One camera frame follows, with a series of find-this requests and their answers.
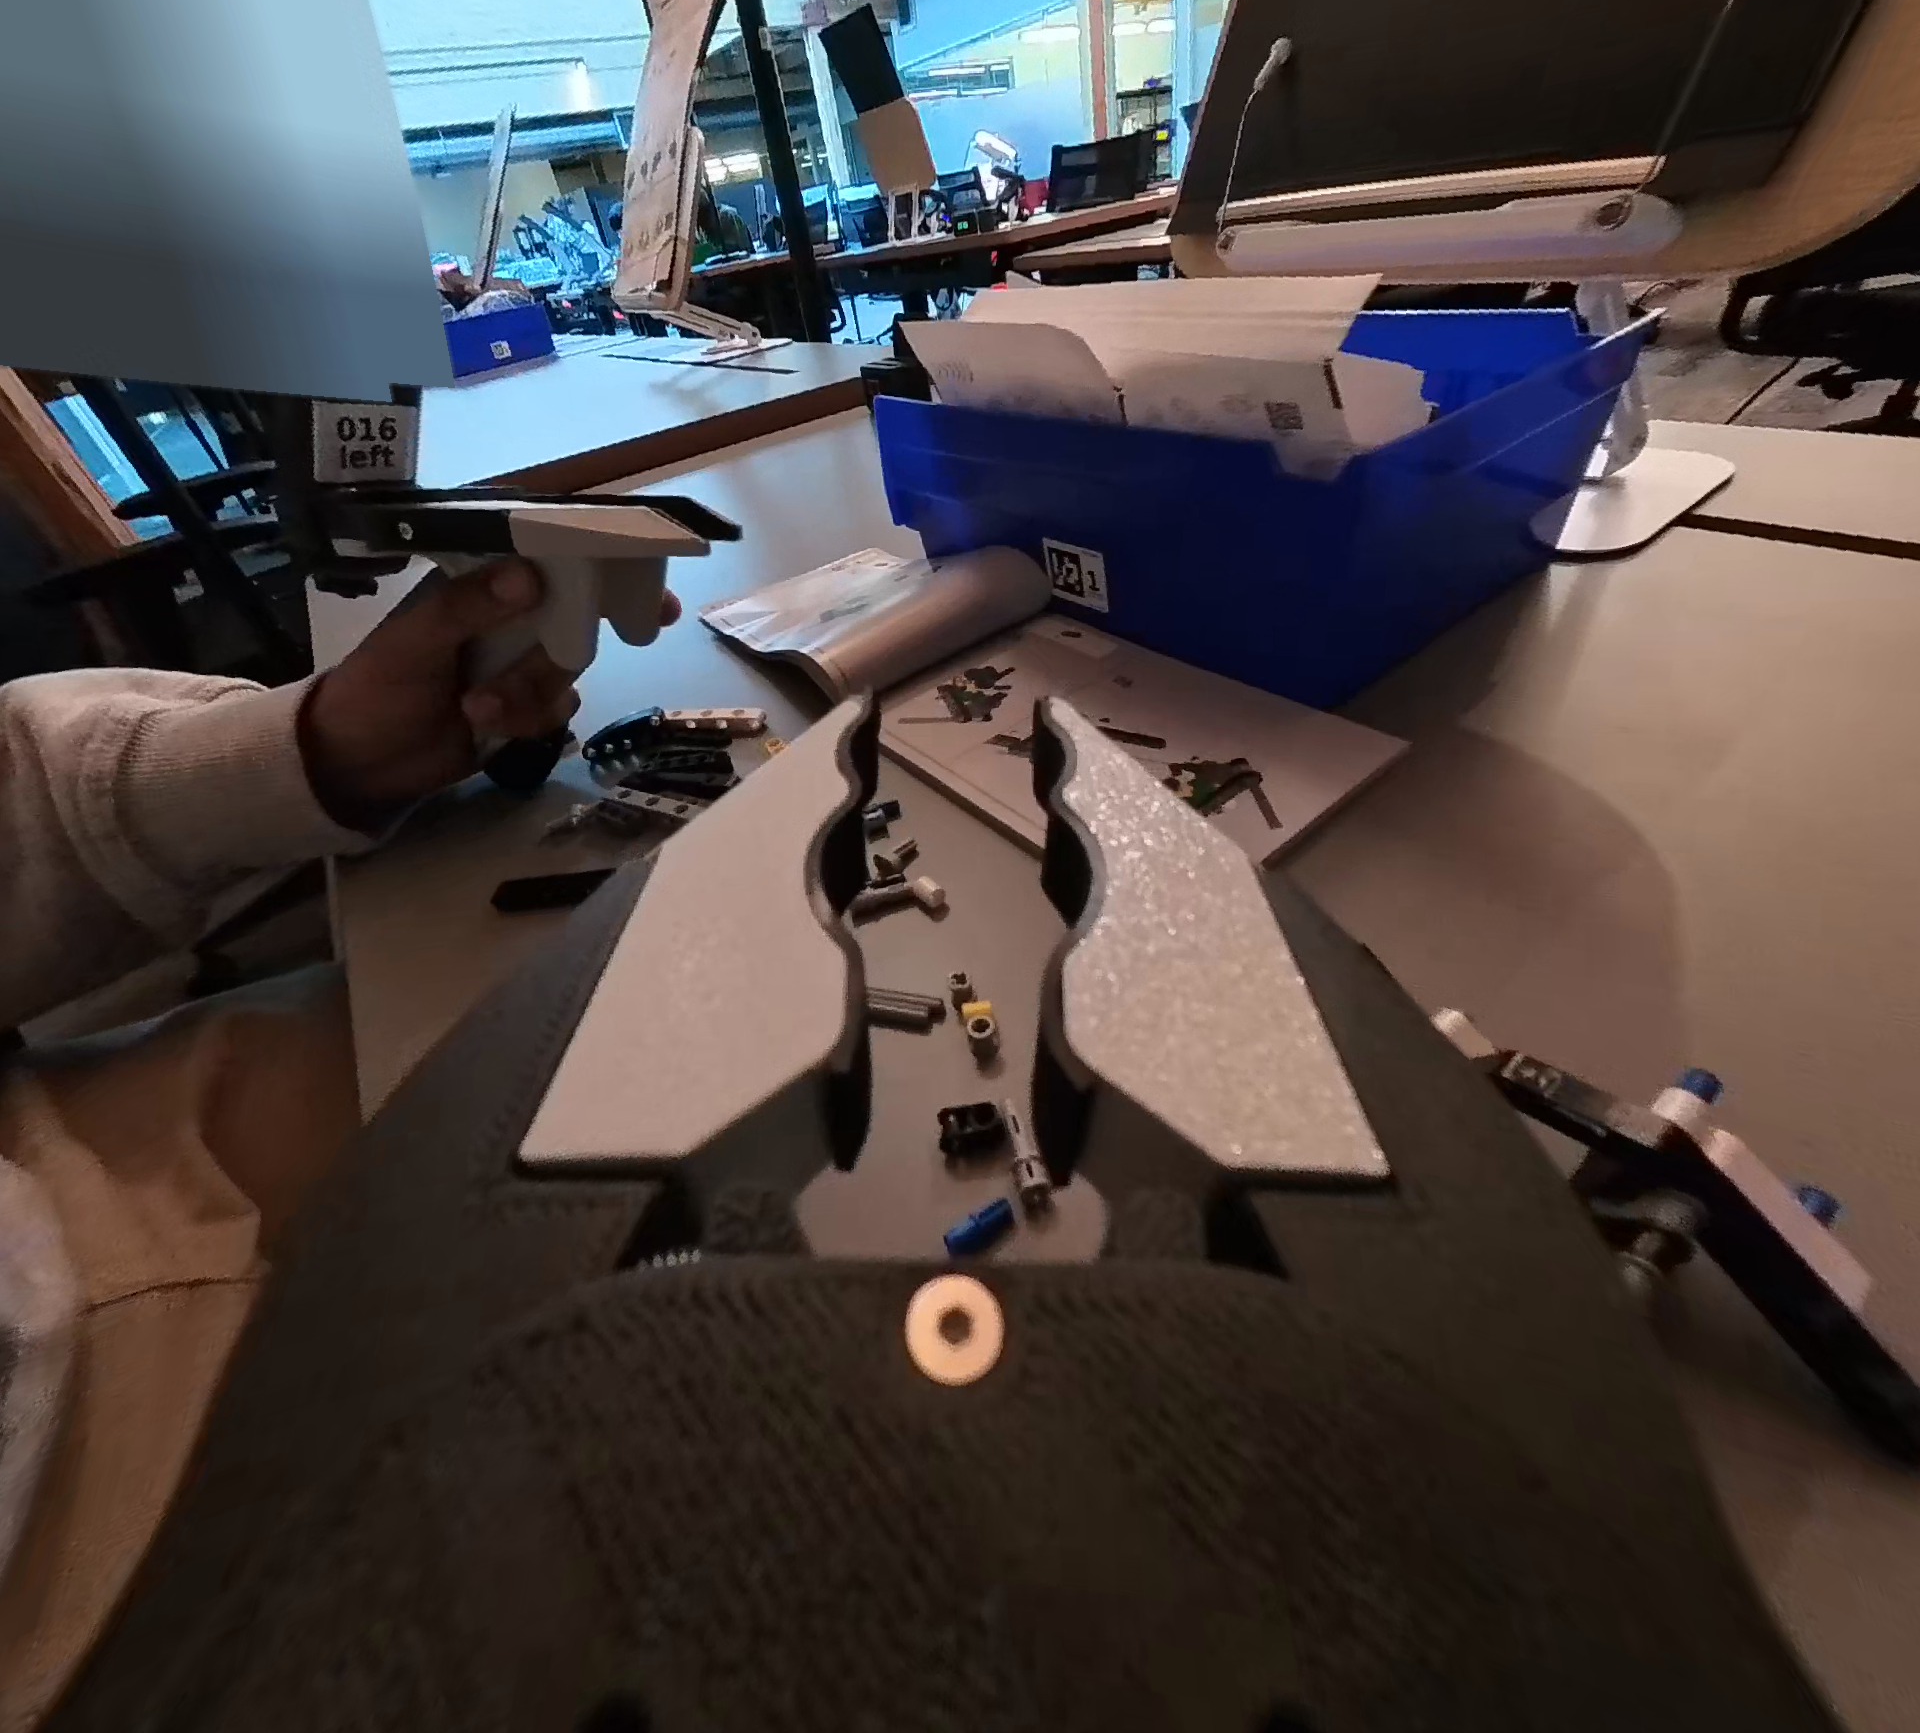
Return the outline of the black pole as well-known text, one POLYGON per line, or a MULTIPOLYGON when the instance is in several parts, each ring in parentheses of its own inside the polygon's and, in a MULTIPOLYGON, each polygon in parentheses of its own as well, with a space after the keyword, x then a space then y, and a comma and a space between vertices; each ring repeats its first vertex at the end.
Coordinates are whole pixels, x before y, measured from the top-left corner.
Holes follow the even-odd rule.
POLYGON ((793 288, 797 336, 826 345, 832 339, 827 310, 827 283, 824 281, 803 210, 803 186, 795 162, 792 128, 782 91, 778 57, 763 0, 732 0, 737 20, 743 59, 754 91, 758 122, 765 145, 765 159, 779 210, 782 248, 793 288))

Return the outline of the cardboard-coloured book stand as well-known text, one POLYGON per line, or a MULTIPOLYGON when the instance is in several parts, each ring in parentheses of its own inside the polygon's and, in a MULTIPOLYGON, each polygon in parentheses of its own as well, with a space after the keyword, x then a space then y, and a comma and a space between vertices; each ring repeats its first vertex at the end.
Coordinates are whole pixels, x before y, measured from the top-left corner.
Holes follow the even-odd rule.
POLYGON ((694 93, 724 0, 642 0, 647 23, 622 182, 622 227, 610 287, 614 310, 700 339, 680 352, 694 364, 725 364, 790 346, 746 321, 692 300, 692 263, 705 137, 694 93))

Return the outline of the black office chair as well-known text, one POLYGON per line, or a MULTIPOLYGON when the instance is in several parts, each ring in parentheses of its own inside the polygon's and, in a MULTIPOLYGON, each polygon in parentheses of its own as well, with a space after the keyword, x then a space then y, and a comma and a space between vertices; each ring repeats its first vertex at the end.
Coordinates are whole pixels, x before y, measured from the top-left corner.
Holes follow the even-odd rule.
POLYGON ((1913 436, 1918 405, 1918 281, 1844 281, 1788 287, 1776 275, 1734 281, 1717 321, 1721 345, 1753 357, 1809 360, 1799 384, 1850 400, 1860 384, 1890 381, 1880 410, 1836 431, 1913 436))

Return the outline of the white paper packaging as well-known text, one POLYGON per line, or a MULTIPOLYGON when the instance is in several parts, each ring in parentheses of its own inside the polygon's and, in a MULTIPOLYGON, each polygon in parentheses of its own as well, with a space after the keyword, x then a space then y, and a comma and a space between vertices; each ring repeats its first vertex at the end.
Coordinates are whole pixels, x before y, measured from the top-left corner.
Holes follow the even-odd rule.
POLYGON ((1374 277, 1023 285, 897 336, 936 403, 1257 445, 1332 480, 1434 424, 1419 368, 1349 334, 1374 277))

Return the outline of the neighbouring grey desk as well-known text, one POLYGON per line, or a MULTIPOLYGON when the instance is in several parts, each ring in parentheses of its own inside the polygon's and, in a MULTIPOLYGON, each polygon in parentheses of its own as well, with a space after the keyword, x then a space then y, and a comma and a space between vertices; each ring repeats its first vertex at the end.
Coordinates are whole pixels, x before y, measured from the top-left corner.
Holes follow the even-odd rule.
POLYGON ((413 482, 578 493, 862 408, 874 345, 788 343, 718 362, 622 336, 421 392, 413 482))

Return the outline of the blue plastic bin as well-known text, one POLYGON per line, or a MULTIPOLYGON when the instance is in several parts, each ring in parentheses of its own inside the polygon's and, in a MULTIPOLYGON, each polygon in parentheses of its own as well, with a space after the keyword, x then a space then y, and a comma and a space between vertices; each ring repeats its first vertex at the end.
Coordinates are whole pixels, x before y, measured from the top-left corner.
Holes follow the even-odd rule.
POLYGON ((444 312, 442 329, 451 381, 537 366, 557 352, 547 307, 537 299, 474 300, 457 312, 444 312))
POLYGON ((882 486, 931 561, 1025 552, 1060 613, 1330 710, 1547 566, 1653 329, 1362 310, 1359 352, 1434 419, 1328 479, 1246 441, 878 396, 882 486))

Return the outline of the scattered small lego pins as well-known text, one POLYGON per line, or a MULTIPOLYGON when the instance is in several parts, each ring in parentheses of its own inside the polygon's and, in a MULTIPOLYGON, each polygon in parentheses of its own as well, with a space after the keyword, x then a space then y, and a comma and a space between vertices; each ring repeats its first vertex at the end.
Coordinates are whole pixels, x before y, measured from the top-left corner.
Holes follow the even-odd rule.
POLYGON ((946 1002, 928 1032, 871 1025, 874 1120, 853 1172, 856 1246, 977 1265, 1052 1208, 1032 1143, 1029 952, 1001 911, 1019 856, 946 803, 895 786, 868 809, 847 924, 865 988, 946 1002))

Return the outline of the black white lego assembly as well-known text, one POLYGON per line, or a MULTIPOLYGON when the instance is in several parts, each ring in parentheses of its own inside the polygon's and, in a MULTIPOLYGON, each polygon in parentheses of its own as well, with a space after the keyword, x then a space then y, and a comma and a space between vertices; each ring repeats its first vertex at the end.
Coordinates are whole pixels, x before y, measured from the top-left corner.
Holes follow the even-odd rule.
POLYGON ((1730 1132, 1715 1075, 1688 1068, 1636 1102, 1496 1047, 1457 1009, 1432 1026, 1518 1114, 1582 1148, 1568 1184, 1634 1297, 1705 1256, 1860 1433, 1916 1466, 1916 1377, 1874 1329, 1876 1289, 1836 1234, 1836 1195, 1784 1180, 1730 1132))

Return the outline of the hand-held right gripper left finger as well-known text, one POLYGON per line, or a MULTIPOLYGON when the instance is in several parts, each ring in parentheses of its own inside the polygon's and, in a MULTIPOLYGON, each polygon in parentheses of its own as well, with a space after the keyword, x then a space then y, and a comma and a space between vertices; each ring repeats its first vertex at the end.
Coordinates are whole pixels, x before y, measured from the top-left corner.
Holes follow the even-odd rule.
POLYGON ((849 911, 878 713, 849 699, 651 860, 520 1145, 544 1176, 816 1179, 871 1124, 849 911))

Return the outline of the dark grey lego beam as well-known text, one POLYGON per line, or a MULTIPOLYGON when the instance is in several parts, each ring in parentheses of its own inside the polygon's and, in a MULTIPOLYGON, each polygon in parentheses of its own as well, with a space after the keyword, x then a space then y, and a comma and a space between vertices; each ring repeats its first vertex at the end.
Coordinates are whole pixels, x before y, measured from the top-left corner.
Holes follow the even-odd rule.
POLYGON ((707 803, 680 795, 650 790, 603 792, 591 801, 563 809, 563 813, 540 830, 540 837, 544 840, 557 840, 585 833, 611 835, 617 838, 636 838, 647 833, 663 835, 680 830, 705 811, 707 803))

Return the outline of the black white board stand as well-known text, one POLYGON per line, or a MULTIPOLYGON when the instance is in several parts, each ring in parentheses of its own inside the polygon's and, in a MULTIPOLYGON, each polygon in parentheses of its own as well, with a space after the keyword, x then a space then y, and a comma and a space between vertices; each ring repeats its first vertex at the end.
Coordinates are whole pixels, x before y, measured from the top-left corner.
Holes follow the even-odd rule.
POLYGON ((887 240, 913 238, 938 168, 913 100, 902 86, 891 44, 874 6, 862 1, 818 34, 827 69, 853 112, 853 132, 882 191, 887 240))

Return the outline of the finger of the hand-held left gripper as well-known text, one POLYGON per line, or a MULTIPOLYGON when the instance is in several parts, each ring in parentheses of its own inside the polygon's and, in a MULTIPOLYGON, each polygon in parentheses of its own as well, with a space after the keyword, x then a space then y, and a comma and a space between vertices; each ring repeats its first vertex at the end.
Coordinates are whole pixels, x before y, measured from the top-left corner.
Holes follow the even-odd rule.
POLYGON ((727 517, 684 495, 449 490, 426 498, 428 547, 709 547, 743 539, 727 517))
POLYGON ((709 539, 660 513, 518 513, 516 552, 530 561, 701 559, 709 539))

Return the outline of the background desk with monitors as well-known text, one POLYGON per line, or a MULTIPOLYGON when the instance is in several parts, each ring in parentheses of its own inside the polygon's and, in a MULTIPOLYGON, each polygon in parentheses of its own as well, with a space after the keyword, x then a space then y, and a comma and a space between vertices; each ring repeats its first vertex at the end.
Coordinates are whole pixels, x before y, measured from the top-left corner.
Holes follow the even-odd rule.
POLYGON ((824 273, 832 291, 907 296, 936 291, 979 291, 1034 254, 1069 242, 1135 233, 1173 208, 1173 183, 1157 176, 1170 128, 1055 144, 1045 206, 1025 218, 988 228, 974 216, 966 233, 933 233, 829 254, 824 273))

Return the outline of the person's left hand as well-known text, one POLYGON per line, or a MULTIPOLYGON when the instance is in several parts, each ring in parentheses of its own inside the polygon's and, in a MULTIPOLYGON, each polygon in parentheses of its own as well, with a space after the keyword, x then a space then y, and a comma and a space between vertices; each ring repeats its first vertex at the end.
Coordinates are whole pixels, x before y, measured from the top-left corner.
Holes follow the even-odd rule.
POLYGON ((542 581, 502 559, 423 582, 299 705, 299 766, 342 828, 376 835, 417 803, 471 776, 488 749, 563 731, 573 674, 542 648, 474 678, 477 644, 537 611, 542 581))

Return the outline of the person's left forearm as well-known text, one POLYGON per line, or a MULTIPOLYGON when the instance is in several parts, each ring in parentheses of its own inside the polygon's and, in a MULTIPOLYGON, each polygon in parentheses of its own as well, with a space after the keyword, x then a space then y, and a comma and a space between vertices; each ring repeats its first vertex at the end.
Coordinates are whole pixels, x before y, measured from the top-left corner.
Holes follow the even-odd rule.
POLYGON ((76 669, 1 689, 1 1025, 174 952, 251 874, 372 844, 310 786, 314 684, 76 669))

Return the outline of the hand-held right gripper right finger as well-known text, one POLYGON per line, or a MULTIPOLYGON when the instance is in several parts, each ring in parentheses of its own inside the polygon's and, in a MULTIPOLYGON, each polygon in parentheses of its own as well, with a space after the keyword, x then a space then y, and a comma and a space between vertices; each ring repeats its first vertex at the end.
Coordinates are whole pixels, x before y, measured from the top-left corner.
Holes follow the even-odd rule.
POLYGON ((1032 1138, 1067 1187, 1385 1187, 1389 1163, 1259 869, 1057 694, 1032 713, 1032 1138))

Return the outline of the open lego instruction booklet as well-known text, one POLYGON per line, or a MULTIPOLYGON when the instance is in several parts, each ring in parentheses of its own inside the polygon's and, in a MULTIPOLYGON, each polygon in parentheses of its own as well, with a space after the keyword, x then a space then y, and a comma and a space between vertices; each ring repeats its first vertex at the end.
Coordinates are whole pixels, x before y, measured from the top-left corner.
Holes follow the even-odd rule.
POLYGON ((869 694, 891 760, 1029 853, 1043 847, 1032 770, 1043 697, 1069 700, 1259 864, 1410 750, 1052 611, 1041 569, 1003 547, 941 562, 865 548, 700 616, 759 660, 802 671, 834 705, 869 694))

